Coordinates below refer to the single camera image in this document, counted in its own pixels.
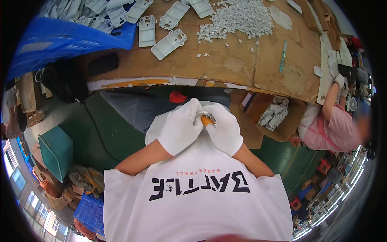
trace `blue jeans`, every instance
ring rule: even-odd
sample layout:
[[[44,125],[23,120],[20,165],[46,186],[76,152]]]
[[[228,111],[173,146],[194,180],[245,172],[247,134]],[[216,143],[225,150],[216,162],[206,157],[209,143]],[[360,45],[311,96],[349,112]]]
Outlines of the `blue jeans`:
[[[225,88],[193,87],[183,103],[171,103],[168,99],[157,97],[144,88],[119,88],[101,91],[101,96],[135,129],[146,134],[154,118],[183,105],[191,98],[199,101],[211,101],[230,107],[230,94]]]

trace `gloved hand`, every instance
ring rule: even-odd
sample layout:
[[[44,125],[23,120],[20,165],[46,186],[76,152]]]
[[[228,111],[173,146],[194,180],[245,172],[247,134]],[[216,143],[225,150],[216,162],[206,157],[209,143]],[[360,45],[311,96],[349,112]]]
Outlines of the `gloved hand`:
[[[200,117],[196,117],[196,113],[201,111],[202,105],[198,99],[192,98],[181,108],[168,114],[157,139],[170,155],[177,155],[199,136],[203,123]]]
[[[336,77],[334,82],[339,85],[339,89],[342,89],[344,87],[344,77],[341,74]]]
[[[344,83],[344,87],[343,87],[343,89],[341,90],[341,95],[342,95],[343,97],[347,97],[347,96],[348,96],[348,91],[349,91],[348,84],[347,84],[347,83]]]
[[[215,103],[203,107],[216,120],[216,126],[208,124],[205,128],[216,148],[233,157],[243,144],[239,124],[236,117],[229,113],[222,105]]]

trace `sack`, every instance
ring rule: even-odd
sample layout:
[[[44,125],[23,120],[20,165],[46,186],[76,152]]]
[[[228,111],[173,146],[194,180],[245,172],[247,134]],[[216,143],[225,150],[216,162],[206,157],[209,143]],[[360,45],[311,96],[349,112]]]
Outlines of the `sack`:
[[[48,63],[42,74],[42,84],[65,103],[82,104],[89,95],[86,82],[67,60]]]

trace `teal plastic container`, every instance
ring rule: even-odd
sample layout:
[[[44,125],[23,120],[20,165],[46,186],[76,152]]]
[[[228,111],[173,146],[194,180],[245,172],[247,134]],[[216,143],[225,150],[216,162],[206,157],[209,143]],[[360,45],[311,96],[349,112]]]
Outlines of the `teal plastic container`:
[[[40,152],[48,170],[63,183],[73,162],[73,141],[56,126],[38,135]]]

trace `red stool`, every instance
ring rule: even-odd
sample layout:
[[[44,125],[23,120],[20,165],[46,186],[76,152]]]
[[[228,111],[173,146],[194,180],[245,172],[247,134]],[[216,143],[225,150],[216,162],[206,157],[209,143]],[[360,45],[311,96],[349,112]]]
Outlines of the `red stool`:
[[[301,200],[298,197],[295,197],[293,202],[290,203],[290,206],[297,211],[301,207]]]
[[[321,165],[319,167],[317,167],[317,169],[323,173],[324,175],[326,175],[330,169],[330,165],[327,163],[326,160],[324,160],[323,158],[321,158]]]

